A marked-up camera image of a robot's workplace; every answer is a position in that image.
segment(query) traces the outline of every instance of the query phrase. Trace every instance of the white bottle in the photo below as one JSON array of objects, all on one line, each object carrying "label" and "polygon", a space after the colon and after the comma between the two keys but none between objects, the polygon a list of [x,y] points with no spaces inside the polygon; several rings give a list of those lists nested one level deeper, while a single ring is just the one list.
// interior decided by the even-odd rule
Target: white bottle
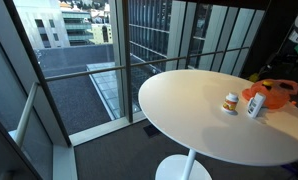
[{"label": "white bottle", "polygon": [[265,102],[266,96],[260,92],[256,93],[255,97],[251,98],[248,103],[248,114],[250,117],[257,117],[262,104]]}]

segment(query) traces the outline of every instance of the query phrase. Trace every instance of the white round table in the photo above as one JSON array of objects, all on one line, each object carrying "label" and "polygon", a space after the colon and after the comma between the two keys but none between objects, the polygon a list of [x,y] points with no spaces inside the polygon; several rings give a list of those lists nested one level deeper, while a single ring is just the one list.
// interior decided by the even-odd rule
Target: white round table
[{"label": "white round table", "polygon": [[[202,70],[168,71],[149,78],[139,90],[142,111],[162,133],[190,149],[188,158],[167,157],[156,179],[179,179],[179,173],[172,173],[175,166],[181,169],[182,179],[211,179],[194,160],[196,152],[253,166],[297,161],[298,108],[287,103],[252,119],[241,95],[251,85],[238,77]],[[235,114],[221,108],[229,92],[239,95]]]}]

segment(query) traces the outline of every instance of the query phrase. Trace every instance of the gray carpet floor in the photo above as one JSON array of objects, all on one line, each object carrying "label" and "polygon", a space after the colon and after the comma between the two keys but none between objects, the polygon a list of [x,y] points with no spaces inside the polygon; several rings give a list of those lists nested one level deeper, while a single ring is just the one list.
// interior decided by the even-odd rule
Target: gray carpet floor
[{"label": "gray carpet floor", "polygon": [[[145,120],[75,147],[80,180],[154,180],[159,163],[169,155],[188,154],[188,149],[163,134],[149,138]],[[281,167],[236,165],[197,154],[214,180],[280,180],[292,174]]]}]

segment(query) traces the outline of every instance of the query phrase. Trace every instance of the small jar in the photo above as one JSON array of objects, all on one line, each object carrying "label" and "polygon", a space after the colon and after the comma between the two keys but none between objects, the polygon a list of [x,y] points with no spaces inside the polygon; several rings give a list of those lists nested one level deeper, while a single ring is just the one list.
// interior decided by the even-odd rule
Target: small jar
[{"label": "small jar", "polygon": [[238,94],[234,92],[230,92],[226,96],[226,100],[222,105],[223,110],[227,112],[234,112],[236,110],[238,101],[239,101]]}]

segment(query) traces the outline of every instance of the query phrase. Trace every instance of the handrail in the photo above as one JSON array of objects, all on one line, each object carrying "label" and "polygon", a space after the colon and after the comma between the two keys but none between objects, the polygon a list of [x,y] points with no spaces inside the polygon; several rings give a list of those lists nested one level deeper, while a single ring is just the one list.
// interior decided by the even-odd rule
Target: handrail
[{"label": "handrail", "polygon": [[35,100],[38,86],[39,86],[39,84],[37,82],[34,82],[32,84],[29,95],[28,95],[28,99],[27,99],[25,107],[22,111],[21,118],[20,118],[17,130],[16,130],[14,140],[19,147],[21,147],[23,144],[24,136],[25,136],[25,133],[27,130],[29,117],[30,117],[30,113],[31,113],[31,110],[33,107],[33,102]]}]

